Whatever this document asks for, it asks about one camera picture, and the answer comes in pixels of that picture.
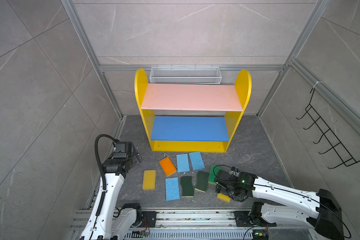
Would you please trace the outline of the yellow sponge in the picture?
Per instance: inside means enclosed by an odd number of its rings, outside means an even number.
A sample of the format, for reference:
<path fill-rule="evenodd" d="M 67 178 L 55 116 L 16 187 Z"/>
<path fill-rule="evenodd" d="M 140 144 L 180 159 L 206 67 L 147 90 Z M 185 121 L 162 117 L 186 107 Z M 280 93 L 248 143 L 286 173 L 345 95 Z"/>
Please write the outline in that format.
<path fill-rule="evenodd" d="M 155 188 L 156 188 L 156 171 L 145 170 L 142 189 L 148 191 L 148 190 L 154 190 Z"/>
<path fill-rule="evenodd" d="M 217 199 L 218 200 L 221 200 L 221 201 L 224 201 L 226 203 L 230 203 L 231 202 L 231 198 L 224 195 L 224 194 L 217 194 Z"/>

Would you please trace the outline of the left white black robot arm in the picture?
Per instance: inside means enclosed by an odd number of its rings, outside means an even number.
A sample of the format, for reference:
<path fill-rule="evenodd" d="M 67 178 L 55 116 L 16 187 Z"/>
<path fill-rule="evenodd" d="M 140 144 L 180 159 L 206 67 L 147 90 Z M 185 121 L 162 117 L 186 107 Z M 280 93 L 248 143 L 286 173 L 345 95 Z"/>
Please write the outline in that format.
<path fill-rule="evenodd" d="M 140 156 L 131 142 L 117 142 L 113 145 L 113 152 L 103 162 L 100 161 L 98 145 L 95 145 L 101 182 L 80 240 L 122 240 L 130 227 L 136 227 L 142 222 L 140 204 L 124 205 L 114 220 L 117 199 L 126 175 L 140 163 Z"/>

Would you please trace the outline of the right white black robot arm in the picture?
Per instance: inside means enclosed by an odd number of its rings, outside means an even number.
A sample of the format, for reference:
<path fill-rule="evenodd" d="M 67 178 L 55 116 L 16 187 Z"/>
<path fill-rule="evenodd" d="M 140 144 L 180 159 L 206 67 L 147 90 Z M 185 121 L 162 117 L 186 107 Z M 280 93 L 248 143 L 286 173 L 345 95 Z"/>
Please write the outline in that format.
<path fill-rule="evenodd" d="M 327 190 L 302 191 L 272 183 L 257 175 L 241 172 L 232 167 L 229 172 L 218 166 L 211 169 L 210 177 L 216 184 L 216 192 L 235 202 L 256 198 L 248 214 L 235 211 L 237 225 L 276 227 L 300 226 L 313 229 L 329 240 L 351 238 L 344 231 L 342 208 Z"/>

